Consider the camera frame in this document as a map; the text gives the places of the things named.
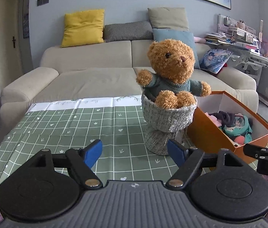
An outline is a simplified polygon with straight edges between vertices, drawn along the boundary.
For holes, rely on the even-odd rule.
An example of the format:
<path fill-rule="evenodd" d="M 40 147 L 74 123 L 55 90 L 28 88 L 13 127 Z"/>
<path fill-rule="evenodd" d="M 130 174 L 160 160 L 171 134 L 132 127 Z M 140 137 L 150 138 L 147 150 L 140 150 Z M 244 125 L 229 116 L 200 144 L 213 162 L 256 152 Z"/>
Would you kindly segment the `grey knitted basket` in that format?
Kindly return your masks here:
<path fill-rule="evenodd" d="M 167 142 L 183 142 L 184 130 L 192 123 L 196 105 L 169 109 L 155 105 L 144 94 L 141 96 L 143 116 L 146 121 L 145 146 L 156 155 L 168 155 Z"/>

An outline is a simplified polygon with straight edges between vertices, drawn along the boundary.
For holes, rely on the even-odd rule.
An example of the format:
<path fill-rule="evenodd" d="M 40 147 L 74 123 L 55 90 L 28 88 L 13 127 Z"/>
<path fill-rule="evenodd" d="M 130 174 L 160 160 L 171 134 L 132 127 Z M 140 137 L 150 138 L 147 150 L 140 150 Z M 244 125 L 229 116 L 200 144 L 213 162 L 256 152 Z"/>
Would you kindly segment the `red soft ball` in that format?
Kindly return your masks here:
<path fill-rule="evenodd" d="M 234 142 L 236 144 L 239 144 L 239 145 L 244 145 L 244 143 L 245 143 L 245 137 L 242 136 L 242 135 L 239 135 L 239 136 L 237 136 L 237 137 L 234 138 Z"/>

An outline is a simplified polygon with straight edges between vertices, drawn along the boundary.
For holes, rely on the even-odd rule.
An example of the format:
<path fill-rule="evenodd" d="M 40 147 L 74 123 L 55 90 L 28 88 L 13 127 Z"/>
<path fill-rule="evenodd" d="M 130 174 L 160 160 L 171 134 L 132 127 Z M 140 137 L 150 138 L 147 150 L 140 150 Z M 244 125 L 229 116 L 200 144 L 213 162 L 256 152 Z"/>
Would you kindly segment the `teal soft toy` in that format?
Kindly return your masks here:
<path fill-rule="evenodd" d="M 224 132 L 224 134 L 227 137 L 229 137 L 229 139 L 231 139 L 234 142 L 235 137 L 242 135 L 245 137 L 244 144 L 247 144 L 253 141 L 252 139 L 253 120 L 251 118 L 248 118 L 247 116 L 242 115 L 242 114 L 236 114 L 234 126 L 235 128 L 233 131 Z"/>

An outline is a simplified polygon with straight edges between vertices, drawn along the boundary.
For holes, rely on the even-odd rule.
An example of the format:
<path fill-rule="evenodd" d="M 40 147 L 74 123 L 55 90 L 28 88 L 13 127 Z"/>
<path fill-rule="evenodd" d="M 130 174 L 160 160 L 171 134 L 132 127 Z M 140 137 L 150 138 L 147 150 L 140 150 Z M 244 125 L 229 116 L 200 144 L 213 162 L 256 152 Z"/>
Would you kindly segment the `pink and navy clothes pile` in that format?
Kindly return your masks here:
<path fill-rule="evenodd" d="M 235 114 L 219 111 L 218 113 L 208 114 L 208 117 L 219 127 L 223 132 L 233 131 L 235 126 Z"/>

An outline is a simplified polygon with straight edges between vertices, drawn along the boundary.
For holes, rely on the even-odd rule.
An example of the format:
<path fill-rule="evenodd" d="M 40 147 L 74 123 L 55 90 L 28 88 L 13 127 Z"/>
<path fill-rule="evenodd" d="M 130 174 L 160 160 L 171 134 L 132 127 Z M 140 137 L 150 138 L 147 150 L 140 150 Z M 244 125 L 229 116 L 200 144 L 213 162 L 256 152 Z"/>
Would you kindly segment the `brown teddy bear green sweater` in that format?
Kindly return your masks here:
<path fill-rule="evenodd" d="M 194 51 L 182 41 L 154 41 L 149 47 L 148 59 L 154 71 L 140 70 L 136 82 L 156 106 L 179 109 L 195 105 L 196 96 L 211 94 L 208 83 L 190 79 L 194 72 Z"/>

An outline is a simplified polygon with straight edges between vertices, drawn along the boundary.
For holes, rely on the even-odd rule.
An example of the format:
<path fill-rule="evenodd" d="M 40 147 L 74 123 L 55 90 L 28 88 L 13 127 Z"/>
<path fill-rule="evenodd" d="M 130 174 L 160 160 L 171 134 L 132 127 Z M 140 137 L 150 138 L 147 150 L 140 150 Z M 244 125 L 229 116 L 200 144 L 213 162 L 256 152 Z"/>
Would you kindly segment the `orange cardboard box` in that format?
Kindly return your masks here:
<path fill-rule="evenodd" d="M 239 100 L 226 92 L 212 92 L 198 97 L 198 106 L 187 135 L 193 144 L 206 153 L 226 148 L 246 163 L 256 158 L 244 155 L 245 144 L 266 147 L 268 124 Z"/>

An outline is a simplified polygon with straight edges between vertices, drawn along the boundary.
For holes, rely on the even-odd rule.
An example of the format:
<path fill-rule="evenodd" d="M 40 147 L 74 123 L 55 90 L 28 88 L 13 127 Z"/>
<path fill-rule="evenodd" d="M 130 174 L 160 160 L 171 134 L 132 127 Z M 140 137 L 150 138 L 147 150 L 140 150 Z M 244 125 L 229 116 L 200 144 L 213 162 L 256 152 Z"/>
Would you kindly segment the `cluttered white desk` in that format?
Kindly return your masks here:
<path fill-rule="evenodd" d="M 255 30 L 231 17 L 219 14 L 217 32 L 205 36 L 206 44 L 215 48 L 233 52 L 232 67 L 241 65 L 245 72 L 248 67 L 255 71 L 249 74 L 256 84 L 262 75 L 262 70 L 268 68 L 268 41 L 264 40 L 264 20 L 260 20 L 259 29 Z M 268 106 L 268 97 L 261 95 L 260 100 Z"/>

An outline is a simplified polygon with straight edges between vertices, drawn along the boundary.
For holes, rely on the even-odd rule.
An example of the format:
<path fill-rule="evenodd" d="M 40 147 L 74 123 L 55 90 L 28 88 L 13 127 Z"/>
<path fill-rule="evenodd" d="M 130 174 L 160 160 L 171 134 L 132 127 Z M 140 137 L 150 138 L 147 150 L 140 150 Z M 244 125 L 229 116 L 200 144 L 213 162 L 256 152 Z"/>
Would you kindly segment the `beige sofa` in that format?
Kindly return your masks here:
<path fill-rule="evenodd" d="M 12 128 L 32 104 L 39 102 L 143 95 L 144 89 L 137 84 L 136 77 L 140 70 L 154 71 L 148 59 L 153 42 L 117 41 L 47 49 L 40 67 L 2 90 L 2 123 Z M 195 46 L 203 54 L 210 50 L 204 44 Z M 194 68 L 190 79 L 205 81 L 211 86 L 211 93 L 225 91 L 252 111 L 258 109 L 255 80 L 235 68 L 224 67 L 218 76 Z"/>

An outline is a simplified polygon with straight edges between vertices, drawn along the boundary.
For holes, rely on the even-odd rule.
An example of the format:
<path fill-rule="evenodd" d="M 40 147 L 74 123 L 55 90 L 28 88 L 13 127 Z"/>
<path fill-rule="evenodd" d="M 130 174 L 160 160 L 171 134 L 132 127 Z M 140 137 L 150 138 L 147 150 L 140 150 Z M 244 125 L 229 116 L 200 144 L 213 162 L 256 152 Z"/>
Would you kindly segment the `anime print cushion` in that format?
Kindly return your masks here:
<path fill-rule="evenodd" d="M 216 75 L 226 65 L 232 54 L 232 51 L 224 49 L 211 49 L 203 56 L 200 68 Z"/>

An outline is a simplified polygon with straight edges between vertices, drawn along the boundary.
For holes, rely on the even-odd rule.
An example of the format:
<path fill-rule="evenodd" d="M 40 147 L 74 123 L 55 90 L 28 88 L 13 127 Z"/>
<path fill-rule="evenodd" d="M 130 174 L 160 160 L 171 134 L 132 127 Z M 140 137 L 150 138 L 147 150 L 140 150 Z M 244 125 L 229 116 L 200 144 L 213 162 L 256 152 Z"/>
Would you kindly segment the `light blue cushion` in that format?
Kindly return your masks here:
<path fill-rule="evenodd" d="M 160 42 L 166 39 L 173 39 L 173 40 L 182 41 L 183 43 L 191 47 L 194 52 L 194 57 L 195 57 L 194 68 L 200 69 L 199 59 L 198 59 L 198 55 L 196 51 L 193 33 L 189 31 L 180 31 L 180 30 L 174 30 L 174 29 L 154 28 L 153 36 L 154 36 L 154 40 L 157 42 Z"/>

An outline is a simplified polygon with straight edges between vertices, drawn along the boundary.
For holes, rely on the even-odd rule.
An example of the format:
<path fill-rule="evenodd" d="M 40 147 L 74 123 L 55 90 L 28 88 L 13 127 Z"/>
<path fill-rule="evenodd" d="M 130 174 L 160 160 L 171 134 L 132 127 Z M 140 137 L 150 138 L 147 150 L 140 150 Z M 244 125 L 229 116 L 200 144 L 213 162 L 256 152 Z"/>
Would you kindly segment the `yellow cushion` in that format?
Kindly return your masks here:
<path fill-rule="evenodd" d="M 61 47 L 103 43 L 104 9 L 66 13 Z"/>

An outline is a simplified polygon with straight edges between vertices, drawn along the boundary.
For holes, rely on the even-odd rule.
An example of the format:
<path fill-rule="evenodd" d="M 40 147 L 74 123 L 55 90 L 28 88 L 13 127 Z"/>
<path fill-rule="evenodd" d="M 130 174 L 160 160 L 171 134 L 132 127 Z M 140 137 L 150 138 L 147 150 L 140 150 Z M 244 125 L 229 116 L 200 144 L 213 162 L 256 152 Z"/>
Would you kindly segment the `grey headrest cushion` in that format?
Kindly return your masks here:
<path fill-rule="evenodd" d="M 109 24 L 104 26 L 104 40 L 106 42 L 153 40 L 153 29 L 149 21 Z"/>

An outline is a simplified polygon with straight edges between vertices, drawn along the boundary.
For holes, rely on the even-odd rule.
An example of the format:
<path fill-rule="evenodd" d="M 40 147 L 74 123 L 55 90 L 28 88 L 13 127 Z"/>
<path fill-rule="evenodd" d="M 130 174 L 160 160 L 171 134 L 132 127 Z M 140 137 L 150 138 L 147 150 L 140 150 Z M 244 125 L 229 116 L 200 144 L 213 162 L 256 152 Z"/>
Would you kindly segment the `beige cushion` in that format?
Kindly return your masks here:
<path fill-rule="evenodd" d="M 189 22 L 185 8 L 148 8 L 148 16 L 153 28 L 189 31 Z"/>

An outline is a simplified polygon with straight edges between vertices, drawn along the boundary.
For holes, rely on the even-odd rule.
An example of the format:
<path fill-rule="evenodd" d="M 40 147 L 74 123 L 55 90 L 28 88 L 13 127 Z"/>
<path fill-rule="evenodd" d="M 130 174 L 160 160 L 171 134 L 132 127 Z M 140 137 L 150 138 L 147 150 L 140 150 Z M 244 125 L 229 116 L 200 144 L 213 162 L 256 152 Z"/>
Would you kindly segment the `cream door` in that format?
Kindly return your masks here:
<path fill-rule="evenodd" d="M 22 75 L 18 0 L 0 0 L 0 91 Z"/>

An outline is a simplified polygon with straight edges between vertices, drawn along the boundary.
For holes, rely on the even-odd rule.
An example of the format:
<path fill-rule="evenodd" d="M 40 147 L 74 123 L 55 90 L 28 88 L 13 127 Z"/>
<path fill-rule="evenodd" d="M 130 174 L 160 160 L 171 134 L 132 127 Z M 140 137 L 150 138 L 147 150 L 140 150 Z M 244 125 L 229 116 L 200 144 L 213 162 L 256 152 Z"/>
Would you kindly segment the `black wall switch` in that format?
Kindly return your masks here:
<path fill-rule="evenodd" d="M 42 6 L 49 3 L 49 0 L 37 0 L 37 6 Z"/>

